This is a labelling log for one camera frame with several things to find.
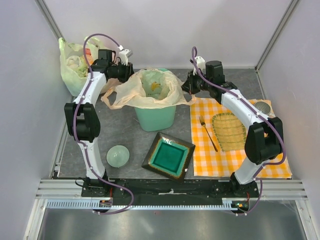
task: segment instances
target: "gingham cloth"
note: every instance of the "gingham cloth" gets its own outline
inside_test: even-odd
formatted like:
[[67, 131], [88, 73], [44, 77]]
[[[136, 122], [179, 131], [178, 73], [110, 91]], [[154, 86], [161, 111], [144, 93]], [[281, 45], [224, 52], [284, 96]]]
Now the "gingham cloth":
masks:
[[[249, 100], [252, 104], [257, 101], [257, 99]], [[271, 106], [269, 100], [263, 101]], [[193, 153], [195, 176], [229, 177], [241, 166], [246, 157], [245, 150], [226, 152], [221, 150], [212, 127], [212, 117], [221, 113], [230, 113], [230, 111], [211, 98], [196, 98], [196, 102], [190, 106], [192, 143], [196, 146]], [[200, 115], [204, 118], [205, 126], [218, 152], [215, 151], [206, 130], [200, 124]], [[278, 155], [272, 162], [279, 162], [282, 156], [282, 154]], [[281, 165], [267, 165], [258, 175], [259, 178], [291, 178], [291, 176], [287, 159]]]

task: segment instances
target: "green square plate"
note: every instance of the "green square plate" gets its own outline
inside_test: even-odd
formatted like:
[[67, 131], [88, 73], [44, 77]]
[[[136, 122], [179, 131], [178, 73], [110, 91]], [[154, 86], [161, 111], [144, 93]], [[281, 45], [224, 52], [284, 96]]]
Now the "green square plate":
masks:
[[158, 132], [142, 167], [182, 183], [195, 147], [192, 143]]

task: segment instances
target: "trash bag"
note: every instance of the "trash bag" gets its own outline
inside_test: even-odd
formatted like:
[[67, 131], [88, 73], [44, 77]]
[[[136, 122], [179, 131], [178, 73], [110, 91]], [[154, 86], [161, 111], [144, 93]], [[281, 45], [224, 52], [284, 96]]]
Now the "trash bag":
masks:
[[[134, 73], [127, 82], [111, 87], [101, 100], [110, 109], [121, 109], [131, 106], [140, 109], [162, 109], [176, 105], [192, 105], [196, 98], [187, 102], [181, 85], [183, 83], [170, 71], [158, 69], [140, 70]], [[108, 97], [116, 92], [113, 105]]]
[[[80, 94], [88, 77], [89, 67], [85, 61], [83, 47], [81, 44], [68, 43], [64, 38], [59, 38], [61, 77], [69, 92], [75, 97]], [[85, 55], [90, 64], [98, 58], [99, 49], [107, 48], [99, 39], [90, 38], [85, 49]], [[103, 94], [110, 87], [119, 84], [120, 82], [117, 79], [111, 78], [103, 87], [101, 93]]]

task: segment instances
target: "yellow wire basket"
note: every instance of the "yellow wire basket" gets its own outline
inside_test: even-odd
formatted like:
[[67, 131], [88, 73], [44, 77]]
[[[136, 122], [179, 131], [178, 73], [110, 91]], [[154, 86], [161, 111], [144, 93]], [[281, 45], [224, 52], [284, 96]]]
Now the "yellow wire basket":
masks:
[[246, 128], [233, 113], [223, 112], [214, 115], [212, 128], [222, 151], [245, 148]]

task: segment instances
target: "gray floor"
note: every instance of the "gray floor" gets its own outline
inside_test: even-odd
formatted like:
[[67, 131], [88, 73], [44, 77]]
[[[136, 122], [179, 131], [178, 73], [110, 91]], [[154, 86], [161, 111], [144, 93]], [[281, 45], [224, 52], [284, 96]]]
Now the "gray floor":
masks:
[[213, 210], [46, 209], [38, 240], [306, 240], [294, 202], [260, 202], [248, 216]]
[[[187, 69], [171, 69], [171, 71], [183, 82], [187, 79]], [[225, 69], [224, 74], [226, 81], [233, 82], [247, 99], [262, 99], [254, 69]], [[207, 92], [200, 92], [196, 96], [209, 98]], [[99, 150], [108, 176], [110, 178], [162, 178], [141, 167], [157, 132], [145, 132], [141, 129], [134, 108], [125, 106], [122, 109], [110, 110], [98, 99], [95, 109], [101, 122]], [[191, 142], [190, 107], [177, 106], [173, 126], [161, 132]], [[106, 161], [108, 150], [115, 145], [123, 145], [130, 152], [129, 162], [121, 168], [111, 167]], [[80, 148], [73, 137], [68, 135], [59, 177], [85, 177], [85, 175], [86, 167]], [[185, 178], [201, 178], [194, 176], [193, 161]]]

